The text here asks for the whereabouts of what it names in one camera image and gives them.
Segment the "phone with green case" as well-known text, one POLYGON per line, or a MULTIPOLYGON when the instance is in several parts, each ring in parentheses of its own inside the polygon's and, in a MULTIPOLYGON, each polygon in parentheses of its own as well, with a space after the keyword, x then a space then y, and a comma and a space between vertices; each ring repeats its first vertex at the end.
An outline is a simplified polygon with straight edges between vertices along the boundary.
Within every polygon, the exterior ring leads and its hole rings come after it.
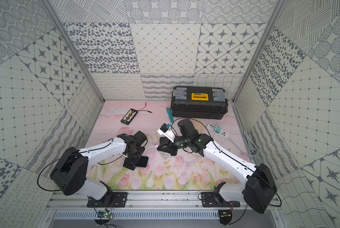
POLYGON ((136 168, 146 168, 148 166, 149 158, 147 156, 141 156, 135 163, 136 168))

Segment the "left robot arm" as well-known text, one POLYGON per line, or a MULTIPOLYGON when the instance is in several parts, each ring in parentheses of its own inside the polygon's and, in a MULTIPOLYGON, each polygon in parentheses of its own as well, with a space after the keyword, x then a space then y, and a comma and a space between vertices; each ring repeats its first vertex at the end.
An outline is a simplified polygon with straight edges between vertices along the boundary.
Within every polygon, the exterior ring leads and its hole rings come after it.
POLYGON ((123 167, 134 171, 146 167, 148 157, 143 156, 146 135, 138 131, 135 135, 121 134, 116 138, 94 147, 68 148, 51 171, 51 180, 64 195, 85 195, 90 202, 110 203, 112 189, 103 181, 97 182, 86 176, 88 168, 111 156, 125 156, 123 167))

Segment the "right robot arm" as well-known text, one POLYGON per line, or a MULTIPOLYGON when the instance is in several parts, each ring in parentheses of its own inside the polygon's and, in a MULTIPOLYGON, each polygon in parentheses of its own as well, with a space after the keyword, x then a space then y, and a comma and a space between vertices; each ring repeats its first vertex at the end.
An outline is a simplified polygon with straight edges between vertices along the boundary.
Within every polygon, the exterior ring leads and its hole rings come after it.
POLYGON ((178 119, 180 136, 171 125, 158 129, 160 144, 157 150, 176 156, 179 149, 190 148, 193 153, 210 159, 232 173, 240 184, 221 183, 215 194, 226 202, 245 202, 254 211, 263 214, 277 194, 277 187, 268 166, 255 165, 227 151, 209 134, 200 134, 187 118, 178 119))

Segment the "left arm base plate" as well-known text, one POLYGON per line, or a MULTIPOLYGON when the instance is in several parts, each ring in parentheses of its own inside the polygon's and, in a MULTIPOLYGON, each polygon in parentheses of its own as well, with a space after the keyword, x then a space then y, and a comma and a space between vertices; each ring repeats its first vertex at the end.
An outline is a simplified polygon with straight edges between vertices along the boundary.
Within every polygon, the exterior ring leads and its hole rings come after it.
POLYGON ((88 208, 124 208, 127 202, 127 192, 108 192, 100 200, 89 197, 88 208))

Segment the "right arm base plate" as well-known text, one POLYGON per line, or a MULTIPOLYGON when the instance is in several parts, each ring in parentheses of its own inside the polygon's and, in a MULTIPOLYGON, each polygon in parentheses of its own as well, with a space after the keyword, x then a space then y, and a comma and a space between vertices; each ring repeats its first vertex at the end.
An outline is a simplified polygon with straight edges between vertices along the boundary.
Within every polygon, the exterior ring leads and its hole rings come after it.
POLYGON ((240 207, 239 201, 225 201, 218 193, 214 192, 201 192, 199 194, 199 198, 202 202, 203 208, 212 208, 212 207, 223 207, 230 208, 231 206, 235 208, 240 207))

